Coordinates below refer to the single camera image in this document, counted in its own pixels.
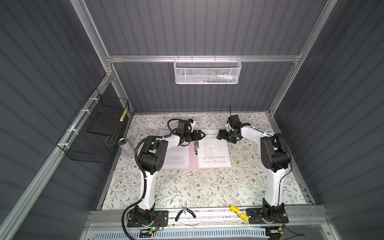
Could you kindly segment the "printed paper sheet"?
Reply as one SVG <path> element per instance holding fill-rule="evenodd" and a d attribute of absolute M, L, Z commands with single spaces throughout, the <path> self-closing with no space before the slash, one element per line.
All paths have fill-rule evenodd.
<path fill-rule="evenodd" d="M 206 135 L 199 140 L 198 147 L 198 167 L 200 169 L 208 168 L 231 168 L 228 144 L 225 140 L 218 140 L 219 130 L 202 130 Z"/>
<path fill-rule="evenodd" d="M 168 144 L 162 170 L 186 170 L 189 167 L 189 148 L 180 145 L 181 138 L 173 135 Z"/>

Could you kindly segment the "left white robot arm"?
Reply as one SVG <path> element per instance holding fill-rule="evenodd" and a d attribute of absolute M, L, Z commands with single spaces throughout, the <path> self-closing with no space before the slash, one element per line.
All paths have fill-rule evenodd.
<path fill-rule="evenodd" d="M 163 168 L 167 150 L 182 146 L 184 143 L 197 142 L 205 138 L 206 134 L 201 130 L 195 130 L 195 122 L 192 119 L 177 119 L 178 127 L 170 129 L 165 136 L 147 136 L 142 139 L 134 150 L 135 162 L 141 171 L 141 198 L 127 207 L 123 213 L 123 219 L 130 210 L 132 217 L 144 226 L 150 226 L 155 218 L 155 186 L 157 174 Z"/>

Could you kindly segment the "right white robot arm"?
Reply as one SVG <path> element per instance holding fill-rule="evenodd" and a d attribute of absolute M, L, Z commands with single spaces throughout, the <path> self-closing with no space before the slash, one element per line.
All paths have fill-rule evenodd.
<path fill-rule="evenodd" d="M 282 224 L 289 222 L 283 202 L 284 178 L 291 167 L 292 157 L 289 153 L 286 139 L 282 134 L 268 134 L 253 127 L 249 123 L 242 123 L 239 116 L 228 117 L 225 130 L 219 130 L 218 140 L 226 140 L 235 144 L 241 139 L 248 139 L 260 143 L 261 161 L 267 169 L 267 189 L 263 198 L 261 217 L 266 223 L 279 221 Z"/>

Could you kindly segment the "pink file folder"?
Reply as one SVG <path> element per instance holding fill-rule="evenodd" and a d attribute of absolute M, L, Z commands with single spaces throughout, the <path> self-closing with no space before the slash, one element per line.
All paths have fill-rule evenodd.
<path fill-rule="evenodd" d="M 194 151 L 194 142 L 185 144 L 185 147 L 189 148 L 189 167 L 186 170 L 202 170 L 198 167 L 198 156 Z"/>

